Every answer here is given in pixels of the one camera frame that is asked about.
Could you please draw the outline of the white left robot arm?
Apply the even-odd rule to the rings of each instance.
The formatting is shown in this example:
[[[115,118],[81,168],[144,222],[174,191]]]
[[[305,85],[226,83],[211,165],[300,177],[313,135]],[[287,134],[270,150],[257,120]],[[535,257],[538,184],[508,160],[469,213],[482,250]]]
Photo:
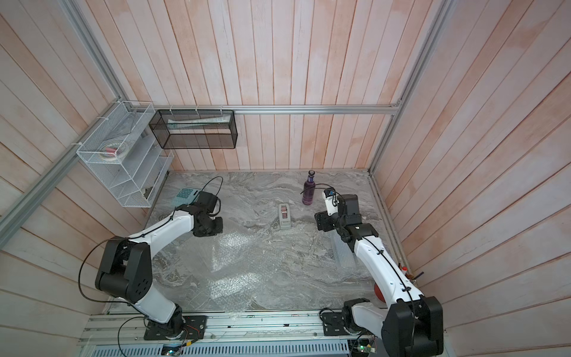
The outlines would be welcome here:
[[[130,237],[115,237],[107,242],[95,278],[95,287],[134,306],[158,324],[176,319],[179,306],[153,285],[152,260],[163,248],[184,234],[212,237],[222,233],[219,216],[221,200],[200,191],[190,205],[180,205],[148,229]]]

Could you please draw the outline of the dark purple bottle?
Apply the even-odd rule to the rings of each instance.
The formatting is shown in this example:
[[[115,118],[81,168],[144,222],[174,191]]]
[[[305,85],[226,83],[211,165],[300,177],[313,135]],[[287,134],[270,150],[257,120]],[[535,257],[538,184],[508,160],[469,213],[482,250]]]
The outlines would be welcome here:
[[[302,202],[304,205],[311,205],[315,193],[315,171],[310,170],[306,181],[304,182],[303,192],[302,192]]]

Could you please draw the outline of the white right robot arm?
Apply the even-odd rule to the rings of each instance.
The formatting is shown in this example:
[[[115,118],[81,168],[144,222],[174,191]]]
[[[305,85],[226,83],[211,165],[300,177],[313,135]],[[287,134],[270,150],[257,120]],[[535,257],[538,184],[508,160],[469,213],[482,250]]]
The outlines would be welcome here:
[[[335,231],[364,264],[381,292],[386,308],[365,298],[344,303],[341,316],[351,333],[371,333],[381,339],[389,356],[438,356],[444,351],[443,307],[409,280],[374,227],[364,223],[356,195],[322,193],[326,210],[315,214],[318,230]]]

